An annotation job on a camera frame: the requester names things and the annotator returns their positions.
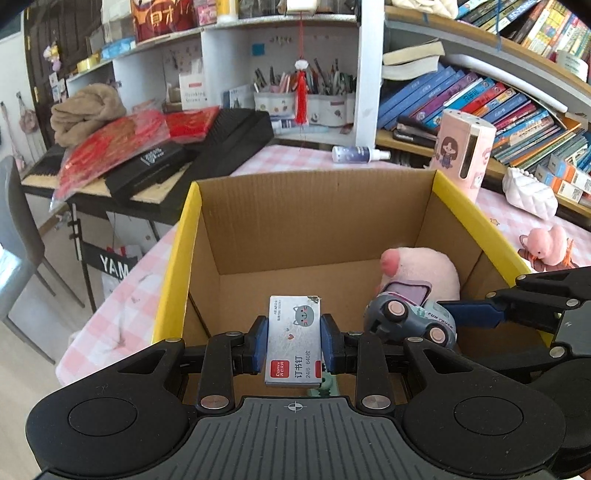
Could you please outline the white staples box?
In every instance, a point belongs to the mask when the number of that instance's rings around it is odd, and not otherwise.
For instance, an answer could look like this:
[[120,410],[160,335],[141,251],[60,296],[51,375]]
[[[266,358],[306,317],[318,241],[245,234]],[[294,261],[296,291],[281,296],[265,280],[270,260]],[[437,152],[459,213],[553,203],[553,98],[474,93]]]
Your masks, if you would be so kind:
[[270,297],[267,330],[267,386],[318,387],[322,383],[321,299]]

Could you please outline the white quilted pouch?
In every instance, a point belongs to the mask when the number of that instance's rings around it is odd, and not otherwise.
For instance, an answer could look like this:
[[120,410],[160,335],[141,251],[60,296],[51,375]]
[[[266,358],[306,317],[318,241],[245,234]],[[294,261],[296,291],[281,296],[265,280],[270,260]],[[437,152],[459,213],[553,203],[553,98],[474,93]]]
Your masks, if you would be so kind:
[[550,186],[519,168],[506,170],[502,188],[507,202],[542,220],[552,219],[558,210],[558,200]]

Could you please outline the grey toy car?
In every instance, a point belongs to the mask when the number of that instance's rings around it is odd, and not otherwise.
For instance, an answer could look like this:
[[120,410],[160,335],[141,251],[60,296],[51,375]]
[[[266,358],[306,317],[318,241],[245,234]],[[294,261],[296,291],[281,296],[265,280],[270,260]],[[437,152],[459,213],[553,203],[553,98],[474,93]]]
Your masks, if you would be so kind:
[[457,342],[456,322],[446,308],[430,300],[421,306],[394,292],[370,301],[363,329],[392,344],[417,337],[453,349]]

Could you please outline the pink plush pig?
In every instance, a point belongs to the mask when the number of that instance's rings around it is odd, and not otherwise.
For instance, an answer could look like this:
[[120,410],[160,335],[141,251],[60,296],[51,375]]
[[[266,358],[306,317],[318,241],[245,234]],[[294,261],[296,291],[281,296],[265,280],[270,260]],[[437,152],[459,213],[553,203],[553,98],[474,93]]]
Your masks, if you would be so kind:
[[457,301],[460,280],[447,255],[431,248],[391,248],[381,255],[379,292],[396,292],[423,306],[427,301]]

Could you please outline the white pen holder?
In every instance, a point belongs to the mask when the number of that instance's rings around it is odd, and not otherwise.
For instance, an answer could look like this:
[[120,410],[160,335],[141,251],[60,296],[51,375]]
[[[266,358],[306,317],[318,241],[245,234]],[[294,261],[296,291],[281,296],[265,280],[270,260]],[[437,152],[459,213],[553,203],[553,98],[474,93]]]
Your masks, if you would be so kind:
[[329,128],[353,125],[356,95],[308,95],[308,123]]

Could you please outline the white spray bottle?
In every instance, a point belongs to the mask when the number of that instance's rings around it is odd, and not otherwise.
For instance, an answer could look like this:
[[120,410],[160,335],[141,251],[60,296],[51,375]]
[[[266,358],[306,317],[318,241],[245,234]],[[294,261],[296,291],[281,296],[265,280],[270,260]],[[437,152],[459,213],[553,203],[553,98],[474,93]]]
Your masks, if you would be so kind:
[[390,159],[389,151],[369,147],[335,146],[332,148],[332,162],[337,164],[367,164]]

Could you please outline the brown folded towel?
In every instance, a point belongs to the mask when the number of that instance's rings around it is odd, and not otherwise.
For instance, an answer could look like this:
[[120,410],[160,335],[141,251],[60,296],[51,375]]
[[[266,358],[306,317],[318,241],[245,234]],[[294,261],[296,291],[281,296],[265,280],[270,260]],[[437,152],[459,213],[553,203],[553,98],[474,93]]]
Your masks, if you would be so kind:
[[107,123],[126,115],[117,90],[107,84],[90,84],[52,106],[50,125],[55,142],[69,148],[83,142]]

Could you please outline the pink cylindrical humidifier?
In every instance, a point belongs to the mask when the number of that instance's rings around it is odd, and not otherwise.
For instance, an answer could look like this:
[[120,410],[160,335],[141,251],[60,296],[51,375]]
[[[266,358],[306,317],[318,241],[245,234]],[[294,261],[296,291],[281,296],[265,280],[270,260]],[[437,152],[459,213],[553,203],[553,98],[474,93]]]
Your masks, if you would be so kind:
[[475,203],[496,133],[496,127],[484,119],[460,110],[445,109],[429,168],[441,171]]

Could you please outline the small pink plush toy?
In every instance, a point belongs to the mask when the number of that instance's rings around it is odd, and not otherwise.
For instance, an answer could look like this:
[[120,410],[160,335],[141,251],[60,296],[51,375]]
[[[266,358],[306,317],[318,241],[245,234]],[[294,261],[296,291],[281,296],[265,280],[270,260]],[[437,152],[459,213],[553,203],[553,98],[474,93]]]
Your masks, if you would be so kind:
[[572,260],[574,240],[563,227],[556,225],[549,230],[534,228],[528,235],[519,237],[518,254],[530,263],[535,272],[550,272],[578,267]]

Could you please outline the black keyboard piano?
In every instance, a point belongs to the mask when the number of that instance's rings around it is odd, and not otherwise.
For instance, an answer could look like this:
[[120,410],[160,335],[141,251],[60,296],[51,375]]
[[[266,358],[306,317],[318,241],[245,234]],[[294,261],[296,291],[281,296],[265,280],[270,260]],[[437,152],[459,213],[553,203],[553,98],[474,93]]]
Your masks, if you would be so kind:
[[172,223],[192,182],[230,175],[271,140],[263,111],[144,109],[75,147],[51,148],[22,184],[51,209],[80,202]]

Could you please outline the red tassel ornament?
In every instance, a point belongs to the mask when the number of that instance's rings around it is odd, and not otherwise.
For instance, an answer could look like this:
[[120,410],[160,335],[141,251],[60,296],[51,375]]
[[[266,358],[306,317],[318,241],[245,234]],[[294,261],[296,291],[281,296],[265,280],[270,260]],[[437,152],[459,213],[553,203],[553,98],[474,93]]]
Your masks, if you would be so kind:
[[308,115],[308,61],[298,59],[297,62],[294,63],[294,67],[295,70],[297,70],[297,88],[295,88],[295,122],[297,125],[304,125],[307,123]]

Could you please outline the red fortune god box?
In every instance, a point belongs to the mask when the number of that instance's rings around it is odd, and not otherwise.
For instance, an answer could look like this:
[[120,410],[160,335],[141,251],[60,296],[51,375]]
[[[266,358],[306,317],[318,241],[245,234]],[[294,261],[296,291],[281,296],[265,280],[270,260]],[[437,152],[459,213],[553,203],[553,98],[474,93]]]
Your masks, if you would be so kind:
[[130,7],[137,42],[197,28],[189,0],[132,0]]

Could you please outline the black rectangular case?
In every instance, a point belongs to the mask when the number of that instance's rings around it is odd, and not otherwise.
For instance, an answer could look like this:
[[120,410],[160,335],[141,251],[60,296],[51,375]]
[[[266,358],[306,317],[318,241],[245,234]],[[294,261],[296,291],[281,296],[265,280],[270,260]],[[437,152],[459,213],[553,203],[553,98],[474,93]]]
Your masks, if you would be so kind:
[[110,196],[121,205],[137,193],[160,184],[188,162],[188,152],[175,142],[161,144],[136,155],[106,174]]

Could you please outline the grey chair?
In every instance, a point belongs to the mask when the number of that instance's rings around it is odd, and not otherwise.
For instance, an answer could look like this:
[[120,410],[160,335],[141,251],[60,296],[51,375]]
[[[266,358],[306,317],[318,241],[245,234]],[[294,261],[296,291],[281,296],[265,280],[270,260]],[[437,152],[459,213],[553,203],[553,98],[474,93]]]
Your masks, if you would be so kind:
[[49,293],[55,292],[39,273],[43,265],[81,307],[85,305],[45,256],[45,244],[23,190],[16,160],[1,160],[1,321],[22,342],[54,365],[55,361],[9,317],[15,302],[33,276]]

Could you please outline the yellow cardboard box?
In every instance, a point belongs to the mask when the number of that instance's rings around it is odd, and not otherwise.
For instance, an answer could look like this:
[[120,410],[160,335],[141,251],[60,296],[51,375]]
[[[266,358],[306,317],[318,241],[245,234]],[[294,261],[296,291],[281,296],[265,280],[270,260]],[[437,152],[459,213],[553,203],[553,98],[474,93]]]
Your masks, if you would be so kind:
[[501,231],[439,173],[287,172],[192,185],[154,326],[167,352],[145,398],[156,406],[185,403],[181,346],[249,329],[273,295],[318,296],[339,328],[360,330],[390,247],[446,254],[466,299],[526,271]]

